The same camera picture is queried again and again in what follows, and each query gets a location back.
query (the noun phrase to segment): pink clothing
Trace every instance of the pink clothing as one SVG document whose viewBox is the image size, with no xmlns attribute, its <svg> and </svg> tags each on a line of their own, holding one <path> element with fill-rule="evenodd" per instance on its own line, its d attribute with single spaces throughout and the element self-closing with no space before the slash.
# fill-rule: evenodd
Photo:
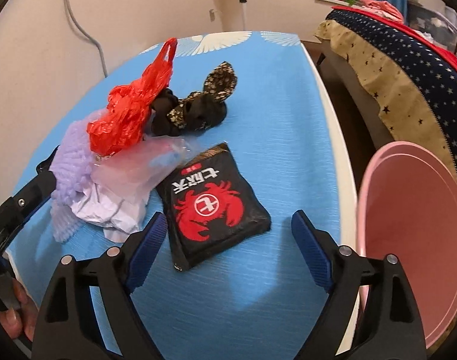
<svg viewBox="0 0 457 360">
<path fill-rule="evenodd" d="M 360 2 L 364 5 L 364 7 L 369 8 L 373 13 L 377 15 L 386 17 L 399 23 L 404 22 L 404 16 L 402 13 L 388 1 L 360 0 Z"/>
</svg>

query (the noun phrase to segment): yellow fabric trim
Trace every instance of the yellow fabric trim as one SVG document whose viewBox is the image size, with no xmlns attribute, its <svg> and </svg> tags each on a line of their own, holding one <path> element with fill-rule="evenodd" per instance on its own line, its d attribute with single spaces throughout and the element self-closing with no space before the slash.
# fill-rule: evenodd
<svg viewBox="0 0 457 360">
<path fill-rule="evenodd" d="M 402 68 L 334 20 L 322 22 L 315 35 L 330 40 L 331 49 L 352 66 L 360 85 L 379 104 L 379 118 L 393 138 L 430 150 L 457 180 L 456 166 L 444 133 L 418 87 Z"/>
</svg>

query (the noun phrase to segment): red crab logo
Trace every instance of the red crab logo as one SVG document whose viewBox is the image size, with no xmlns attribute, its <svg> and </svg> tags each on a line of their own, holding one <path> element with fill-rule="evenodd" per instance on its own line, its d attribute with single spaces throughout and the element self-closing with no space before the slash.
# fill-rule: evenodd
<svg viewBox="0 0 457 360">
<path fill-rule="evenodd" d="M 215 218 L 227 216 L 225 223 L 233 227 L 242 219 L 243 204 L 238 195 L 239 192 L 230 190 L 230 181 L 222 181 L 220 185 L 215 183 L 205 184 L 206 191 L 193 194 L 190 190 L 185 195 L 185 200 L 179 200 L 177 223 L 182 234 L 192 241 L 206 241 L 209 235 L 200 235 L 201 231 L 208 230 L 207 222 Z"/>
</svg>

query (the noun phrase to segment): navy star-patterned bedspread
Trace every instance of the navy star-patterned bedspread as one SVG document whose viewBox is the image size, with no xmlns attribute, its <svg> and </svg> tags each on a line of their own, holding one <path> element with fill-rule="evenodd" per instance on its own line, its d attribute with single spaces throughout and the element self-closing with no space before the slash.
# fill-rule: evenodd
<svg viewBox="0 0 457 360">
<path fill-rule="evenodd" d="M 456 70 L 417 39 L 364 14 L 334 9 L 327 20 L 355 32 L 402 68 L 436 116 L 457 169 Z"/>
</svg>

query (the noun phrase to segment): bed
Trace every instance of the bed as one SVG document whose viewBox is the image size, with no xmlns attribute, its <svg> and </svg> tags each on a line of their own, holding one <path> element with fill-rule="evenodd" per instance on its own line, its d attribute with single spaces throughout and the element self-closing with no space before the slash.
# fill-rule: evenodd
<svg viewBox="0 0 457 360">
<path fill-rule="evenodd" d="M 129 83 L 153 61 L 157 44 L 90 90 L 34 152 L 17 188 L 59 144 L 68 125 L 106 105 L 112 87 Z M 268 233 L 245 240 L 186 273 L 173 268 L 166 239 L 134 304 L 160 352 L 179 359 L 293 358 L 327 295 L 313 282 L 290 232 L 304 209 L 314 225 L 355 247 L 356 193 L 348 154 L 330 99 L 296 35 L 233 32 L 179 40 L 170 87 L 198 90 L 224 60 L 238 76 L 228 116 L 199 138 L 203 147 L 227 141 L 242 175 L 272 216 Z M 161 211 L 156 193 L 146 221 Z M 85 225 L 64 244 L 52 237 L 46 204 L 11 244 L 18 278 L 37 304 L 60 258 L 92 258 L 114 245 Z M 94 305 L 108 349 L 117 352 L 100 295 Z M 341 350 L 354 332 L 354 319 Z"/>
<path fill-rule="evenodd" d="M 402 24 L 356 8 L 334 7 L 316 36 L 376 148 L 417 143 L 457 180 L 457 58 Z"/>
</svg>

